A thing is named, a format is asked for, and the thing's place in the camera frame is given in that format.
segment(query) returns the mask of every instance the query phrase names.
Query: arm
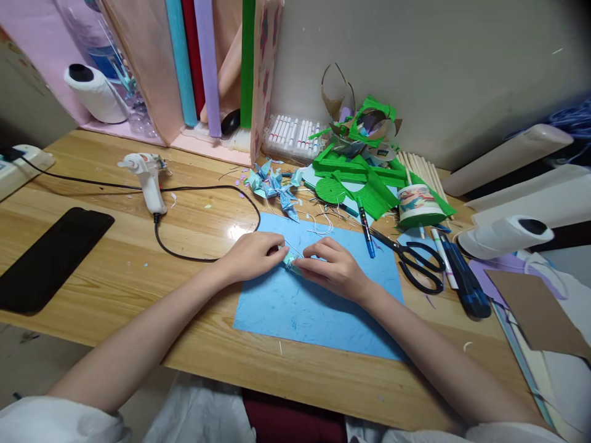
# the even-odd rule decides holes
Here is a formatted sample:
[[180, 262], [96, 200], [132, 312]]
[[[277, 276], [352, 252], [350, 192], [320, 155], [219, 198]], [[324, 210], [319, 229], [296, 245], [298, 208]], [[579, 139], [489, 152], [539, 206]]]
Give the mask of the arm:
[[335, 240], [323, 238], [308, 246], [304, 256], [294, 261], [304, 277], [359, 303], [464, 418], [476, 423], [516, 421], [546, 427], [539, 414], [516, 394], [372, 282], [349, 251]]
[[205, 303], [229, 284], [271, 270], [289, 248], [283, 236], [240, 237], [220, 260], [156, 302], [107, 338], [64, 375], [47, 395], [117, 411], [160, 363], [173, 342]]

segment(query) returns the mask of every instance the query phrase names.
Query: left hand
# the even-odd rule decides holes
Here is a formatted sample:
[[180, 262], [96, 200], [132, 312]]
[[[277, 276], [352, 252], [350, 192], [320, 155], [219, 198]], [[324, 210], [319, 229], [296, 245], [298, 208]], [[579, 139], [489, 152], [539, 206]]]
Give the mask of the left hand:
[[228, 276], [228, 284], [252, 280], [283, 261], [289, 252], [289, 247], [284, 246], [285, 241], [280, 234], [244, 234], [215, 265]]

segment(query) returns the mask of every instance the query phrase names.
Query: purple paper roll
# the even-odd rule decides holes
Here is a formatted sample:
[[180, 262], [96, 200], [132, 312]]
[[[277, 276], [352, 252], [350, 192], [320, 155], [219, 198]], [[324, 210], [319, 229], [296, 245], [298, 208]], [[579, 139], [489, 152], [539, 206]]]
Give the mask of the purple paper roll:
[[209, 136], [221, 137], [222, 122], [220, 120], [220, 95], [217, 88], [214, 11], [211, 2], [212, 0], [195, 0], [195, 18], [199, 34], [199, 54], [209, 120]]

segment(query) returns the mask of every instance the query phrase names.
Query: light blue paper crane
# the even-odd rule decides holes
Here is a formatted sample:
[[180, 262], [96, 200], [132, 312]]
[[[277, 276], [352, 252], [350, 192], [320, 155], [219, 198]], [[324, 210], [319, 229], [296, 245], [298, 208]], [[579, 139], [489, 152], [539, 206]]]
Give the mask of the light blue paper crane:
[[280, 172], [273, 171], [271, 168], [271, 160], [259, 167], [256, 163], [254, 164], [257, 172], [251, 169], [250, 176], [246, 179], [251, 186], [251, 189], [256, 195], [263, 198], [270, 199], [277, 195], [281, 199], [281, 210], [285, 212], [289, 218], [295, 222], [299, 221], [297, 216], [296, 208], [294, 208], [293, 200], [297, 201], [297, 198], [289, 190], [292, 186], [298, 187], [302, 181], [302, 174], [304, 173], [301, 169], [296, 169], [291, 175], [291, 179], [287, 185], [281, 186], [281, 174]]

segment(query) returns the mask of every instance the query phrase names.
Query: black scissors handle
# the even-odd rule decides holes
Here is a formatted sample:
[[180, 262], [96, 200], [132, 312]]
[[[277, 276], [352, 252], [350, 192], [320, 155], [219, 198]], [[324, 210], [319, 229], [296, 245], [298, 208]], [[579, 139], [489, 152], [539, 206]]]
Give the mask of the black scissors handle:
[[[417, 251], [415, 251], [414, 248], [424, 249], [429, 254], [433, 255], [433, 257], [435, 257], [435, 260], [437, 261], [438, 266], [435, 266], [433, 263], [429, 262], [421, 254], [419, 254]], [[404, 272], [404, 275], [406, 276], [406, 278], [408, 278], [417, 289], [419, 289], [425, 293], [429, 293], [429, 294], [438, 294], [443, 291], [443, 283], [442, 283], [441, 279], [437, 278], [437, 276], [433, 275], [432, 273], [430, 273], [429, 271], [427, 271], [425, 269], [425, 268], [428, 268], [428, 269], [430, 269], [434, 272], [438, 272], [438, 273], [443, 272], [445, 270], [445, 262], [443, 261], [442, 257], [437, 253], [437, 251], [433, 250], [433, 248], [431, 248], [430, 246], [427, 246], [426, 244], [423, 244], [423, 243], [406, 242], [405, 246], [402, 246], [402, 245], [399, 246], [397, 252], [398, 252], [398, 256], [400, 257], [399, 263], [400, 263], [400, 267], [402, 268], [402, 272]], [[425, 268], [423, 268], [422, 266], [419, 266], [417, 263], [412, 261], [410, 258], [408, 258], [405, 255], [405, 253], [412, 255], [417, 261], [421, 262], [425, 266]], [[415, 269], [420, 274], [424, 275], [426, 278], [430, 279], [433, 282], [433, 284], [435, 285], [435, 289], [429, 288], [429, 287], [423, 285], [422, 283], [420, 283], [415, 278], [415, 276], [412, 274], [410, 269], [408, 269], [409, 266], [412, 267], [413, 269]]]

